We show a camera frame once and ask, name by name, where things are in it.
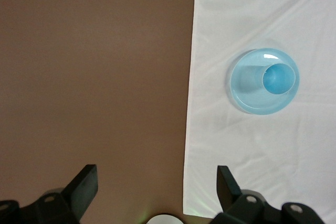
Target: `white tablecloth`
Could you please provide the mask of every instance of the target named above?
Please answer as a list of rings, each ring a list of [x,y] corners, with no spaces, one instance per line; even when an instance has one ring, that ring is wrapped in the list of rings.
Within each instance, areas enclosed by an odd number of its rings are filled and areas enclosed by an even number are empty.
[[[236,55],[274,47],[300,71],[294,100],[270,115],[226,93]],[[274,207],[296,201],[336,223],[336,0],[195,0],[184,213],[213,218],[217,165]]]

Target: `brown surface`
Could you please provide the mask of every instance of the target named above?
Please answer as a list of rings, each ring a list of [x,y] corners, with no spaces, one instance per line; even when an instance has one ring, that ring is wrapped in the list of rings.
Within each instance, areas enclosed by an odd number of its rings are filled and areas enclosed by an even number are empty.
[[[98,165],[82,223],[182,215],[194,0],[0,0],[0,197]]]

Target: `screw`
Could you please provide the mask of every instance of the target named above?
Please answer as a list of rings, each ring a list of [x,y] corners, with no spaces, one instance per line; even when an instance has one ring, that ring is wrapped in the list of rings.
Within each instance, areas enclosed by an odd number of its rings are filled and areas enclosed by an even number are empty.
[[[7,209],[8,207],[9,207],[8,204],[3,204],[3,205],[0,206],[0,211],[3,211],[5,209]]]
[[[44,199],[44,202],[51,202],[55,199],[54,196],[48,196],[47,198]]]
[[[250,203],[257,203],[257,199],[251,195],[247,196],[246,200]]]
[[[290,209],[292,209],[292,211],[294,212],[298,212],[299,214],[303,213],[303,210],[300,206],[298,205],[290,205]]]

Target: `black clamp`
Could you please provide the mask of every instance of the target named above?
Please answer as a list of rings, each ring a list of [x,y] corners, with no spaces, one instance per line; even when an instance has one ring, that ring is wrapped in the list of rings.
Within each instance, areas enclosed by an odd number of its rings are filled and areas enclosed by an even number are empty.
[[[43,195],[23,208],[15,200],[0,201],[0,223],[78,224],[97,191],[97,167],[86,165],[60,193]]]
[[[224,212],[210,224],[324,224],[310,207],[294,202],[278,210],[258,193],[242,192],[227,166],[217,168],[217,195]]]

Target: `blue plate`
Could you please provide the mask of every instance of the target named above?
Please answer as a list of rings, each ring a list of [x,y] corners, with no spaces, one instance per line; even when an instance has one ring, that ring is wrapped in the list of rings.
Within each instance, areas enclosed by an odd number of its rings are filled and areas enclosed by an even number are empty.
[[[265,88],[248,90],[242,88],[241,77],[247,67],[266,67],[283,63],[290,66],[296,76],[292,88],[283,94],[273,94]],[[300,76],[295,62],[286,53],[273,49],[263,48],[248,52],[242,56],[230,78],[230,91],[237,105],[251,114],[267,115],[275,113],[287,106],[296,95],[299,88]]]

